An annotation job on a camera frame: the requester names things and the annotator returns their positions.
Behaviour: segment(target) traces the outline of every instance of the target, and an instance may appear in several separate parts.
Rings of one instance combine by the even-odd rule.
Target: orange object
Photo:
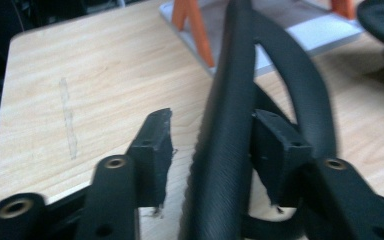
[[[214,67],[210,42],[205,32],[201,11],[196,0],[175,0],[173,7],[172,22],[179,31],[183,30],[186,18],[189,19],[195,45],[198,54],[210,67]]]
[[[355,19],[353,0],[331,0],[331,3],[333,12],[348,19]]]
[[[348,19],[355,19],[353,0],[331,0],[332,11]],[[185,27],[189,19],[192,35],[198,54],[208,66],[214,66],[210,42],[205,32],[204,22],[197,0],[175,0],[173,7],[172,23],[179,31]]]

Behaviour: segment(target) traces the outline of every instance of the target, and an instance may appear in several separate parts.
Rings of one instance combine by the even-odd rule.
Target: pencil mark
[[[68,147],[70,149],[71,160],[77,157],[77,138],[73,128],[73,110],[68,106],[70,95],[68,94],[68,86],[65,78],[62,78],[59,83],[60,94],[62,101],[62,110],[64,112],[65,129],[67,133]]]

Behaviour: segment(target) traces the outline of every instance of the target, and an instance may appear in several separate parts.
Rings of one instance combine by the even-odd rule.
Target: metal bolt hole
[[[27,198],[8,203],[0,210],[0,218],[9,219],[26,213],[33,206],[33,201]]]
[[[344,170],[347,168],[347,166],[345,166],[345,164],[343,164],[342,162],[340,162],[336,159],[327,159],[325,163],[326,163],[326,166],[328,166],[332,169],[335,169],[335,170]]]
[[[106,168],[119,168],[126,165],[126,160],[121,158],[111,159],[105,163]]]

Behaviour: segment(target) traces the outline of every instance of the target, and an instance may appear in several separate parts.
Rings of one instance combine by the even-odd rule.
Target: wood grain
[[[141,210],[143,239],[175,239],[211,77],[159,16],[162,0],[20,35],[11,43],[0,113],[0,200],[48,202],[86,186],[124,153],[147,114],[170,107],[178,150],[163,217]],[[384,46],[368,35],[314,58],[329,87],[341,157],[384,195]],[[257,79],[290,112],[275,72]],[[279,217],[255,184],[252,214]]]

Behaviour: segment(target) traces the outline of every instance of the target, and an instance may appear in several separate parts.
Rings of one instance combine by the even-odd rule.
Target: light wood tabletop
[[[159,16],[162,0],[35,30],[12,40],[0,112],[0,200],[48,203],[89,184],[95,164],[123,154],[145,117],[171,108],[177,153],[161,217],[141,211],[143,239],[175,239],[212,78]],[[332,98],[340,157],[384,196],[384,46],[363,34],[313,58]],[[290,111],[276,73],[259,85]],[[261,186],[253,214],[271,211]]]

